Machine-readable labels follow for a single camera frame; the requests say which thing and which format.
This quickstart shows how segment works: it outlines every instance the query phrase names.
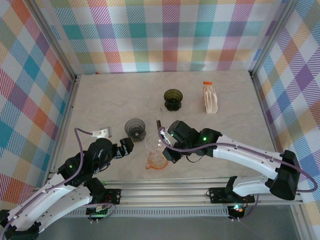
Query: marble surface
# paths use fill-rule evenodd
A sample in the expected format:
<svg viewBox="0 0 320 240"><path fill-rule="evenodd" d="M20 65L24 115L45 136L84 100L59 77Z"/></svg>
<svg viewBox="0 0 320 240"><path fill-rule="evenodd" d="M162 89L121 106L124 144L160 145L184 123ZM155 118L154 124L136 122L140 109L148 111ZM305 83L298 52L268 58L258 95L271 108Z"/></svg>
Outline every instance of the marble surface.
<svg viewBox="0 0 320 240"><path fill-rule="evenodd" d="M218 99L216 114L206 113L203 81L214 83ZM164 106L163 95L168 89L178 89L183 94L182 108L177 112L170 112ZM254 86L245 70L83 75L57 167L79 152L75 127L95 131L110 126L113 134L110 140L119 143L127 137L124 127L132 118L145 122L147 135L156 133L156 117L152 110L158 107L163 110L161 123L165 127L182 120L198 131L211 128L244 144L274 150ZM95 141L83 133L80 138L83 149ZM232 161L206 156L197 163L190 163L184 157L176 164L169 162L164 169L146 170L147 155L145 143L137 142L129 156L112 160L107 170L95 176L103 181L128 181L258 174Z"/></svg>

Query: dark glass bowl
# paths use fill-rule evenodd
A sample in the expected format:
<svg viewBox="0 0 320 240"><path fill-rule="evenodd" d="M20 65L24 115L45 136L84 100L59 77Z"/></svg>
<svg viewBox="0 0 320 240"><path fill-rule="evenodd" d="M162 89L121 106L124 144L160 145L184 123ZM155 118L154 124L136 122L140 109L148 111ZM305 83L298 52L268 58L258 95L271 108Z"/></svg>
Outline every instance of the dark glass bowl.
<svg viewBox="0 0 320 240"><path fill-rule="evenodd" d="M178 111L181 108L181 101L183 99L182 92L177 89L169 89L163 95L165 103L164 106L168 111Z"/></svg>
<svg viewBox="0 0 320 240"><path fill-rule="evenodd" d="M124 125L125 133L133 142L140 142L145 139L146 125L144 121L139 118L132 118Z"/></svg>

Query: checkered backdrop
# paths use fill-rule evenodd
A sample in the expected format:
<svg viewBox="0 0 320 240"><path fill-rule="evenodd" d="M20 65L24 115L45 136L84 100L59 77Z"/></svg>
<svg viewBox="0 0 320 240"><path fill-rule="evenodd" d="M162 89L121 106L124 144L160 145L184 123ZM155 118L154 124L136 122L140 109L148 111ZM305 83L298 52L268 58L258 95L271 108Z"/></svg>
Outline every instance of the checkered backdrop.
<svg viewBox="0 0 320 240"><path fill-rule="evenodd" d="M281 1L37 3L75 71L103 74L248 69Z"/></svg>
<svg viewBox="0 0 320 240"><path fill-rule="evenodd" d="M42 185L71 83L23 0L0 0L0 209Z"/></svg>
<svg viewBox="0 0 320 240"><path fill-rule="evenodd" d="M258 77L278 149L294 151L320 186L320 0L299 1ZM320 239L320 188L302 198Z"/></svg>

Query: white tabletop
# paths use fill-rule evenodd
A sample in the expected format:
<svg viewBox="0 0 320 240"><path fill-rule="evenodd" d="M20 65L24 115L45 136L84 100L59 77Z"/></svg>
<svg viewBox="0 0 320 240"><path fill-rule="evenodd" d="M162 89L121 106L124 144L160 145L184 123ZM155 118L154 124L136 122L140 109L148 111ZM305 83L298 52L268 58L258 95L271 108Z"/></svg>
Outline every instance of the white tabletop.
<svg viewBox="0 0 320 240"><path fill-rule="evenodd" d="M203 81L214 84L218 99L216 114L205 111ZM170 112L165 108L163 95L168 89L182 92L179 111ZM110 126L113 135L110 140L119 144L120 139L127 137L124 127L132 118L145 122L147 135L156 133L156 118L151 111L157 107L163 110L161 123L165 127L181 120L198 132L211 128L241 143L274 150L254 86L245 70L83 75L57 167L79 152L75 127L96 131ZM84 150L95 141L95 138L82 133L80 138ZM237 163L207 156L197 163L190 163L183 157L176 164L169 162L164 169L146 170L147 156L144 141L137 142L129 156L113 159L107 170L95 176L102 181L129 181L258 174Z"/></svg>

